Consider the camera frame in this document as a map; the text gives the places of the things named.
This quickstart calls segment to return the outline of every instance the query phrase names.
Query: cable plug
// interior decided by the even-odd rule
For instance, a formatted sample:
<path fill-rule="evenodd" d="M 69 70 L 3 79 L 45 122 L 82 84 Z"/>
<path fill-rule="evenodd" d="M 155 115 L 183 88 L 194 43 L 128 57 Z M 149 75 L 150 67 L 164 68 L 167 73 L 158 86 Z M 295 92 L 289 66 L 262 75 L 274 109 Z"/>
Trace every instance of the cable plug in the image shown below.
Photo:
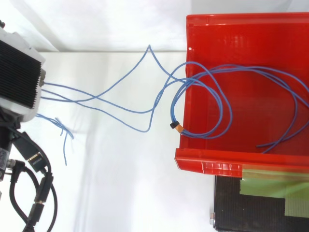
<path fill-rule="evenodd" d="M 19 160 L 15 160 L 15 165 L 12 169 L 11 182 L 16 183 L 19 175 L 25 168 L 25 163 Z"/>
<path fill-rule="evenodd" d="M 23 132 L 23 135 L 30 139 L 26 132 Z M 30 144 L 23 137 L 18 137 L 13 140 L 14 146 L 20 152 L 20 154 L 27 160 L 35 172 L 39 172 L 45 169 L 47 163 L 46 160 L 43 159 L 42 155 L 38 148 Z"/>

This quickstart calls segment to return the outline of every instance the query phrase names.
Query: red container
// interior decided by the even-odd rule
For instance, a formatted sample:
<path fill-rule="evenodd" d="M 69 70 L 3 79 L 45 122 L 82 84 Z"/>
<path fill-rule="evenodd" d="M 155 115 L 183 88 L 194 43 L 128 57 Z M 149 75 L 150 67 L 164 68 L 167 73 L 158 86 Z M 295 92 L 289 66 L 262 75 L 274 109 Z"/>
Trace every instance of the red container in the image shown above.
<path fill-rule="evenodd" d="M 207 68 L 220 64 L 262 65 L 291 73 L 309 86 L 309 13 L 209 14 L 187 17 L 187 61 Z M 201 72 L 187 65 L 187 77 Z M 289 77 L 277 75 L 309 102 L 305 89 Z M 295 104 L 291 94 L 252 72 L 215 75 L 230 101 L 233 122 L 218 139 L 181 136 L 175 160 L 182 170 L 242 177 L 250 168 L 309 172 L 309 128 L 280 143 L 271 154 L 256 148 L 278 140 L 290 125 Z M 217 89 L 209 77 L 201 79 Z M 203 88 L 186 92 L 183 127 L 194 133 L 209 131 L 218 121 L 215 99 Z M 299 104 L 290 133 L 309 120 L 309 109 Z M 227 106 L 219 134 L 229 121 Z"/>

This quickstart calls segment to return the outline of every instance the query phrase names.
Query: blue wire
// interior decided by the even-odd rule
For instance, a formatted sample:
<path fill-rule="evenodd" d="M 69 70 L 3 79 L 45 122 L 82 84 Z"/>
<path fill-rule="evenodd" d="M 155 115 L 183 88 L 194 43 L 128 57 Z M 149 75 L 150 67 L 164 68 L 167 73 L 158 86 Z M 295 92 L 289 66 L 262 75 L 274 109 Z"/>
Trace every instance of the blue wire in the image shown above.
<path fill-rule="evenodd" d="M 67 141 L 67 136 L 69 135 L 72 139 L 74 139 L 74 136 L 73 134 L 71 133 L 71 131 L 69 131 L 62 123 L 61 121 L 58 119 L 58 118 L 50 118 L 50 117 L 46 117 L 44 115 L 41 115 L 41 114 L 36 114 L 36 117 L 39 117 L 39 118 L 43 118 L 51 123 L 53 123 L 55 126 L 61 128 L 61 134 L 60 136 L 62 136 L 63 134 L 63 131 L 66 132 L 66 135 L 65 135 L 65 138 L 64 138 L 64 143 L 63 143 L 63 156 L 64 156 L 64 162 L 67 166 L 67 158 L 66 158 L 66 151 L 65 151 L 65 146 L 66 146 L 66 141 Z"/>
<path fill-rule="evenodd" d="M 167 78 L 165 84 L 163 85 L 163 88 L 160 90 L 160 92 L 158 93 L 155 101 L 154 101 L 154 105 L 151 109 L 149 110 L 146 110 L 146 111 L 133 111 L 133 110 L 129 110 L 129 109 L 126 109 L 122 106 L 119 106 L 117 104 L 114 104 L 110 101 L 107 101 L 107 100 L 104 100 L 102 98 L 100 98 L 100 96 L 104 95 L 105 93 L 107 93 L 108 91 L 110 91 L 111 89 L 113 89 L 117 84 L 119 84 L 122 80 L 124 80 L 127 76 L 129 76 L 137 67 L 138 65 L 142 62 L 142 60 L 145 58 L 148 50 L 151 52 L 153 58 L 155 59 L 156 63 L 158 64 L 158 66 L 161 68 L 161 70 L 166 73 L 169 77 Z M 202 69 L 204 69 L 204 72 L 200 72 L 190 78 L 182 78 L 182 79 L 177 79 L 175 78 L 173 75 L 174 73 L 180 68 L 182 67 L 183 65 L 188 65 L 188 64 L 194 64 L 194 65 L 198 65 L 200 66 Z M 147 47 L 145 53 L 143 54 L 143 56 L 141 57 L 141 59 L 139 60 L 139 62 L 133 67 L 133 69 L 131 69 L 125 76 L 123 76 L 121 79 L 119 79 L 115 84 L 113 84 L 110 88 L 108 88 L 106 91 L 98 94 L 98 95 L 92 95 L 90 93 L 87 93 L 85 91 L 82 91 L 82 90 L 79 90 L 79 89 L 75 89 L 75 88 L 72 88 L 72 87 L 68 87 L 68 86 L 64 86 L 64 85 L 58 85 L 58 84 L 53 84 L 53 83 L 45 83 L 46 85 L 51 85 L 51 86 L 56 86 L 56 87 L 63 87 L 63 88 L 67 88 L 67 89 L 70 89 L 70 90 L 74 90 L 74 91 L 78 91 L 80 93 L 83 93 L 85 95 L 88 95 L 88 96 L 91 96 L 91 98 L 88 98 L 88 99 L 83 99 L 83 100 L 71 100 L 69 98 L 66 98 L 60 94 L 57 94 L 57 93 L 54 93 L 54 92 L 51 92 L 51 91 L 48 91 L 48 90 L 45 90 L 43 89 L 43 91 L 49 93 L 49 94 L 53 94 L 55 96 L 58 96 L 58 97 L 61 97 L 62 99 L 54 99 L 54 98 L 47 98 L 47 97 L 42 97 L 42 99 L 47 99 L 47 100 L 52 100 L 52 101 L 58 101 L 58 102 L 73 102 L 73 103 L 76 103 L 78 105 L 81 105 L 83 107 L 86 107 L 86 108 L 89 108 L 89 109 L 94 109 L 94 110 L 98 110 L 100 112 L 103 112 L 109 116 L 111 116 L 112 118 L 116 119 L 117 121 L 123 123 L 124 125 L 136 130 L 136 131 L 139 131 L 139 132 L 147 132 L 149 131 L 150 127 L 151 127 L 151 124 L 152 124 L 152 120 L 153 120 L 153 115 L 154 115 L 154 111 L 155 111 L 155 108 L 157 107 L 158 103 L 160 102 L 161 100 L 161 97 L 165 91 L 165 89 L 167 87 L 169 87 L 170 85 L 176 83 L 176 82 L 181 82 L 182 83 L 182 86 L 179 88 L 179 90 L 177 91 L 175 97 L 173 98 L 173 101 L 171 103 L 171 109 L 170 109 L 170 115 L 171 115 L 171 120 L 172 122 L 176 122 L 176 117 L 175 117 L 175 114 L 174 114 L 174 107 L 177 103 L 177 101 L 179 100 L 179 98 L 181 97 L 181 95 L 183 93 L 186 92 L 186 90 L 192 86 L 192 85 L 196 85 L 196 86 L 200 86 L 200 87 L 204 87 L 206 90 L 208 90 L 208 92 L 215 98 L 217 104 L 218 104 L 218 107 L 219 107 L 219 119 L 218 119 L 218 122 L 217 124 L 214 126 L 214 128 L 212 128 L 210 131 L 208 132 L 205 132 L 205 133 L 191 133 L 189 132 L 188 130 L 184 129 L 182 134 L 187 136 L 187 137 L 190 137 L 190 138 L 202 138 L 202 139 L 215 139 L 215 138 L 218 138 L 222 135 L 224 135 L 230 128 L 231 126 L 231 123 L 232 123 L 232 120 L 233 120 L 233 113 L 232 113 L 232 109 L 231 109 L 231 106 L 230 106 L 230 103 L 229 101 L 227 100 L 225 94 L 223 93 L 222 89 L 220 88 L 220 85 L 218 84 L 218 82 L 216 81 L 216 79 L 214 78 L 213 74 L 216 74 L 216 73 L 230 73 L 230 72 L 240 72 L 240 71 L 247 71 L 247 72 L 255 72 L 255 73 L 258 73 L 264 77 L 266 77 L 267 79 L 273 81 L 274 83 L 276 83 L 277 85 L 279 85 L 280 87 L 284 88 L 285 90 L 289 91 L 294 99 L 294 102 L 295 102 L 295 111 L 294 111 L 294 117 L 292 119 L 292 122 L 290 123 L 288 129 L 285 131 L 285 133 L 281 136 L 281 138 L 275 142 L 271 142 L 271 143 L 267 143 L 267 144 L 263 144 L 263 145 L 258 145 L 257 147 L 264 147 L 264 146 L 270 146 L 267 150 L 265 150 L 263 153 L 266 153 L 268 152 L 269 150 L 271 150 L 272 148 L 274 148 L 276 145 L 278 145 L 280 142 L 284 142 L 288 139 L 291 139 L 293 138 L 294 136 L 296 136 L 297 134 L 299 134 L 307 125 L 309 125 L 309 121 L 303 126 L 301 127 L 297 132 L 293 133 L 292 135 L 289 135 L 288 137 L 286 137 L 287 133 L 290 131 L 290 129 L 292 128 L 292 126 L 294 125 L 295 123 L 295 120 L 297 118 L 297 111 L 298 111 L 298 103 L 297 103 L 297 99 L 299 99 L 301 102 L 303 102 L 308 108 L 309 108 L 309 104 L 304 100 L 302 99 L 297 93 L 295 93 L 294 91 L 292 91 L 292 89 L 283 81 L 281 80 L 280 78 L 278 78 L 277 76 L 275 75 L 272 75 L 268 72 L 265 72 L 263 70 L 268 70 L 268 71 L 273 71 L 273 72 L 276 72 L 276 73 L 280 73 L 280 74 L 284 74 L 284 75 L 287 75 L 291 78 L 293 78 L 294 80 L 296 80 L 297 82 L 299 82 L 305 89 L 306 91 L 309 93 L 309 88 L 300 80 L 298 79 L 297 77 L 287 73 L 287 72 L 283 72 L 283 71 L 280 71 L 280 70 L 276 70 L 276 69 L 273 69 L 273 68 L 269 68 L 269 67 L 263 67 L 263 66 L 241 66 L 241 65 L 234 65 L 234 64 L 224 64 L 224 65 L 219 65 L 217 67 L 214 67 L 210 70 L 208 70 L 206 67 L 204 67 L 203 65 L 197 63 L 197 62 L 194 62 L 194 61 L 189 61 L 189 62 L 185 62 L 181 65 L 179 65 L 171 74 L 168 73 L 164 68 L 163 66 L 160 64 L 160 62 L 158 61 L 158 59 L 156 58 L 153 50 L 151 49 L 150 45 Z M 222 118 L 223 118 L 223 102 L 220 98 L 220 95 L 212 88 L 210 88 L 209 86 L 205 85 L 204 83 L 202 83 L 201 81 L 199 81 L 199 79 L 203 76 L 209 76 L 213 82 L 216 84 L 220 94 L 222 95 L 224 101 L 226 102 L 227 104 L 227 107 L 228 107 L 228 110 L 229 110 L 229 114 L 230 114 L 230 120 L 229 120 L 229 123 L 227 125 L 227 127 L 221 132 L 219 133 L 218 135 L 215 135 L 215 136 L 211 136 L 215 131 L 216 129 L 219 127 L 221 121 L 222 121 Z M 90 100 L 93 100 L 93 99 L 98 99 L 100 101 L 103 101 L 105 103 L 108 103 L 110 105 L 113 105 L 117 108 L 120 108 L 122 110 L 125 110 L 125 111 L 128 111 L 128 112 L 131 112 L 131 113 L 135 113 L 135 114 L 146 114 L 146 113 L 149 113 L 151 112 L 151 116 L 150 116 L 150 121 L 149 121 L 149 126 L 146 130 L 140 130 L 140 129 L 137 129 L 127 123 L 125 123 L 124 121 L 118 119 L 117 117 L 109 114 L 108 112 L 106 111 L 103 111 L 101 109 L 98 109 L 98 108 L 95 108 L 95 107 L 90 107 L 90 106 L 87 106 L 87 105 L 84 105 L 84 104 L 81 104 L 80 102 L 85 102 L 85 101 L 90 101 Z"/>

